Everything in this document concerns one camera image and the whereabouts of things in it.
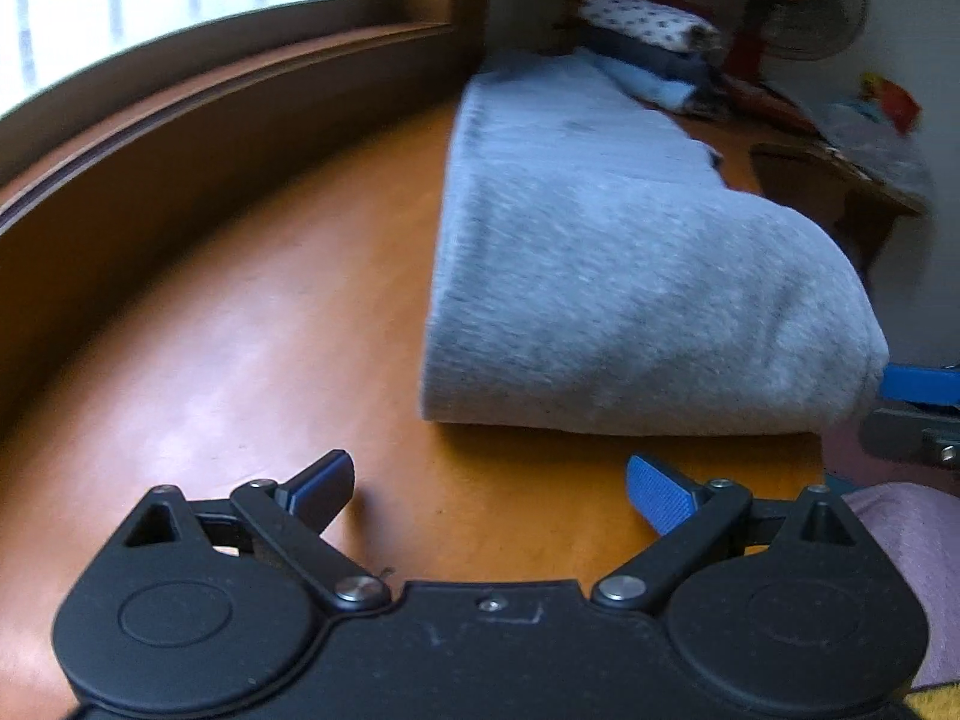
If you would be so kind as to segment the brown wooden window frame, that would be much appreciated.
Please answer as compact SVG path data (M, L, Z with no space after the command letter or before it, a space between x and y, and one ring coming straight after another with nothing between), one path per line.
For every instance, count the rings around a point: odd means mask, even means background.
M72 76L2 122L2 416L213 224L459 88L488 0L228 16Z

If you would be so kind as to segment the grey fleece garment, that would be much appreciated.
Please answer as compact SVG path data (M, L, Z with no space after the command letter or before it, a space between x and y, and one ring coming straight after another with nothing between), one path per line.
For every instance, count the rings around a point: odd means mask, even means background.
M420 410L608 436L820 433L889 347L809 218L579 55L493 57L444 176Z

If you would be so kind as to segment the pink cloth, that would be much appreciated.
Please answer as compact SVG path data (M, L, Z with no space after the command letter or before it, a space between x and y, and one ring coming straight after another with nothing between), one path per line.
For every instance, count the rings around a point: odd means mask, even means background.
M918 596L929 645L915 688L958 681L958 507L960 500L914 483L887 483L844 500Z

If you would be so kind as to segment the white patterned folded cloth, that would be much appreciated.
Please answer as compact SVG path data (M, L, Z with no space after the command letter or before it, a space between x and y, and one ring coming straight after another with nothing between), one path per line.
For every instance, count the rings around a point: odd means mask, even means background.
M715 52L722 34L701 16L651 0L581 0L576 16L640 43L675 54Z

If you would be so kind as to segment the light blue folded cloth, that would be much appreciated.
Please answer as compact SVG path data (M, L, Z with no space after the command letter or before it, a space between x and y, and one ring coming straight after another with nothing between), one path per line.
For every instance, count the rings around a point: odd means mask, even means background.
M666 80L652 71L635 67L619 59L594 54L582 47L578 47L574 54L608 76L615 85L619 85L626 94L630 94L631 98L654 104L669 112L687 110L697 94L697 88L690 83Z

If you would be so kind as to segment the grey plastic bag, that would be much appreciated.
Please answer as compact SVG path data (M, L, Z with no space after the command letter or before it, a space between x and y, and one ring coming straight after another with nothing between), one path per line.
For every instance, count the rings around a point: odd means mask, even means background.
M845 160L878 182L923 202L934 197L926 161L910 135L901 135L882 110L859 99L812 107L811 121Z

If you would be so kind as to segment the yellow cloth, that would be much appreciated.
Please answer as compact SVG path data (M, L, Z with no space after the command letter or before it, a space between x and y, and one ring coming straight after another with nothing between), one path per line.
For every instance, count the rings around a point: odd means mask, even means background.
M910 692L905 704L921 720L960 720L960 683L937 684Z

